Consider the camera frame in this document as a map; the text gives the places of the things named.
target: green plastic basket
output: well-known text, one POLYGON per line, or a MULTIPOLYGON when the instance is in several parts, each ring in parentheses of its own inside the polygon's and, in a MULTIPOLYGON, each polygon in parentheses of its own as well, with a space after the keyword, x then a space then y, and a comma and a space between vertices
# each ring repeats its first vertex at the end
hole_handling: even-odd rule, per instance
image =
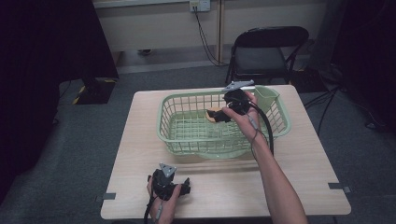
MULTIPOLYGON (((256 86, 251 91, 271 123, 274 138, 290 130, 289 114, 276 91, 256 86)), ((212 123, 207 109, 224 107, 224 91, 199 91, 165 97, 157 120, 157 135, 175 155, 195 154, 205 159, 230 159, 250 151, 250 143, 235 122, 212 123)), ((263 120, 262 132, 268 137, 263 120)))

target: wrist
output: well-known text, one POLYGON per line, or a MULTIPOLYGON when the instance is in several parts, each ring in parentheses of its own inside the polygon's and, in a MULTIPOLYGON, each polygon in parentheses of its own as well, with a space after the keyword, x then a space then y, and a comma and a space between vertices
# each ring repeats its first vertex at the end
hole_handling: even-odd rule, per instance
POLYGON ((263 151, 263 152, 270 152, 270 148, 268 147, 267 140, 265 137, 260 134, 257 135, 255 139, 253 139, 253 142, 251 143, 251 146, 255 150, 255 152, 263 151))

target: finger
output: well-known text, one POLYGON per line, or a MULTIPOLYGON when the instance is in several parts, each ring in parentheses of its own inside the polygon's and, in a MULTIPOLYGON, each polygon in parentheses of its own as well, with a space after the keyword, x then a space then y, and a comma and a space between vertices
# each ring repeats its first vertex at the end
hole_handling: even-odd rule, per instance
POLYGON ((151 186, 152 186, 152 176, 149 178, 149 180, 148 180, 148 185, 147 185, 148 194, 149 194, 149 195, 151 195, 151 186))
POLYGON ((224 112, 224 114, 226 114, 228 117, 232 118, 233 120, 237 120, 237 118, 239 118, 240 115, 238 115, 235 111, 233 111, 232 109, 228 108, 228 107, 223 107, 222 111, 224 112))
POLYGON ((250 91, 245 91, 245 94, 247 95, 248 99, 252 101, 253 103, 257 103, 257 98, 256 96, 253 95, 250 91))
POLYGON ((175 186, 174 191, 173 191, 172 196, 169 199, 169 201, 172 203, 176 203, 176 200, 177 200, 178 196, 180 195, 180 191, 181 191, 181 185, 178 184, 175 186))

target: dark curtain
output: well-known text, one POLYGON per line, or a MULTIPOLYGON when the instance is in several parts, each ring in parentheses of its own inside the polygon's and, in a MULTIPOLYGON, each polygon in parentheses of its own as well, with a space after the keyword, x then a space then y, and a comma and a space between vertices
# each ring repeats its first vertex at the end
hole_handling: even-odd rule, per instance
POLYGON ((59 84, 118 78, 90 0, 0 3, 0 199, 32 168, 50 134, 59 84))

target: wooden table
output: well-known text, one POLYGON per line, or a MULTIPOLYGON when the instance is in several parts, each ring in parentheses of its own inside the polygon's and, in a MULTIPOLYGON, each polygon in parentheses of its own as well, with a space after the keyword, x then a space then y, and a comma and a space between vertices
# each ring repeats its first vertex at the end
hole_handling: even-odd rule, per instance
MULTIPOLYGON (((307 215, 347 215, 350 205, 318 140, 304 106, 292 86, 271 86, 290 114, 290 132, 275 140, 275 157, 303 203, 307 215)), ((159 163, 177 167, 174 183, 191 179, 191 194, 178 199, 176 217, 269 216, 257 163, 250 153, 232 160, 178 158, 156 134, 162 99, 183 91, 140 91, 134 95, 105 200, 104 219, 143 218, 149 200, 146 185, 159 163)))

